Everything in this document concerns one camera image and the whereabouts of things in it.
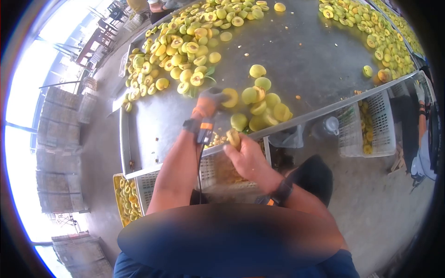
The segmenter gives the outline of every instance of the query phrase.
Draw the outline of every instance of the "black pants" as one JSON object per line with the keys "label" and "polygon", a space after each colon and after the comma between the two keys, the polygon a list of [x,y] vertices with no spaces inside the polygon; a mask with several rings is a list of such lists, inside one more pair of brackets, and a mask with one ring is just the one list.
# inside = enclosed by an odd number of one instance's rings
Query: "black pants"
{"label": "black pants", "polygon": [[402,148],[406,164],[406,171],[411,172],[413,159],[419,149],[419,111],[417,97],[410,96],[395,97],[389,100],[391,104],[394,122],[402,122]]}
{"label": "black pants", "polygon": [[155,24],[156,22],[161,20],[163,17],[165,17],[166,15],[168,15],[169,13],[174,12],[174,11],[175,11],[175,9],[169,9],[169,10],[165,10],[163,12],[151,13],[151,16],[150,16],[151,24]]}
{"label": "black pants", "polygon": [[[311,156],[303,162],[303,164],[288,175],[287,179],[317,196],[320,201],[328,207],[332,196],[333,176],[331,169],[329,169],[318,154]],[[208,204],[208,200],[204,195],[201,198],[202,204]],[[199,204],[199,191],[193,190],[190,205],[197,204]]]}

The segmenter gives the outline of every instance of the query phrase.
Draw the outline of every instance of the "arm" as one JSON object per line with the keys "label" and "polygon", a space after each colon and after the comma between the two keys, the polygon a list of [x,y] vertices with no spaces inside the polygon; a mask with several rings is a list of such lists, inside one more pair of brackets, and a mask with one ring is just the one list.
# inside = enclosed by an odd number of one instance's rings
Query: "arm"
{"label": "arm", "polygon": [[[238,152],[233,146],[225,145],[224,152],[243,178],[255,182],[264,194],[269,195],[278,188],[284,177],[269,166],[258,143],[243,133],[240,133],[239,137],[241,150]],[[286,200],[285,207],[315,215],[335,224],[335,219],[326,206],[316,196],[298,185],[293,185],[293,191]],[[348,249],[346,242],[341,249]]]}
{"label": "arm", "polygon": [[[425,105],[423,101],[419,101],[419,104]],[[421,107],[420,111],[425,112],[425,108]],[[423,114],[419,115],[419,146],[421,146],[422,137],[426,131],[426,117]]]}
{"label": "arm", "polygon": [[154,1],[149,1],[150,4],[150,10],[152,12],[163,12],[166,10],[166,8],[164,7],[163,4],[159,3],[159,1],[155,0],[154,3],[152,3]]}
{"label": "arm", "polygon": [[[421,87],[417,81],[414,81],[414,88],[416,90],[417,98],[419,100],[420,113],[421,111],[425,112],[425,91],[423,87]],[[421,146],[422,137],[426,131],[426,117],[423,114],[419,113],[419,147]]]}
{"label": "arm", "polygon": [[[201,92],[191,118],[201,121],[205,117],[212,117],[217,105],[224,99],[217,88]],[[146,214],[190,204],[192,190],[198,181],[201,146],[196,144],[194,133],[183,130],[179,134],[156,178]]]}

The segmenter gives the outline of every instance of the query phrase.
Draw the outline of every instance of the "blue shirt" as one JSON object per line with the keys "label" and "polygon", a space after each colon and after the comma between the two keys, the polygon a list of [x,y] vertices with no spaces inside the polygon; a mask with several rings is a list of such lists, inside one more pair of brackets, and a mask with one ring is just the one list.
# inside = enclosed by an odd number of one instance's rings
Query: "blue shirt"
{"label": "blue shirt", "polygon": [[[120,253],[114,266],[115,278],[199,278],[191,275],[172,275],[163,270],[157,270],[149,266],[145,266],[130,259],[124,253]],[[291,278],[358,278],[354,263],[352,262],[351,253],[340,249],[335,255],[326,261],[307,268],[296,270]]]}

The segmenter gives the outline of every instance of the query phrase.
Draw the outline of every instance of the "orange work glove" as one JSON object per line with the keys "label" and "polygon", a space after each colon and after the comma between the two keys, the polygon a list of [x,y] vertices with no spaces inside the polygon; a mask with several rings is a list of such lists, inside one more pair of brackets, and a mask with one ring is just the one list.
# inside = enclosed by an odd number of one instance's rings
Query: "orange work glove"
{"label": "orange work glove", "polygon": [[209,88],[199,94],[198,103],[193,108],[192,114],[199,112],[203,118],[211,118],[221,102],[227,101],[228,98],[221,89]]}

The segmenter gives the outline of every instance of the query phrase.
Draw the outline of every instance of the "crate of peach slices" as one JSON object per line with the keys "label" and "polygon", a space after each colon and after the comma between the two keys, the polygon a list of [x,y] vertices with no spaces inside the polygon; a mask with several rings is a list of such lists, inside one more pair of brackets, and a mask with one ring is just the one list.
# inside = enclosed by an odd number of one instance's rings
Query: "crate of peach slices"
{"label": "crate of peach slices", "polygon": [[142,217],[136,181],[135,179],[126,180],[124,174],[115,174],[113,184],[119,216],[125,227],[130,222]]}

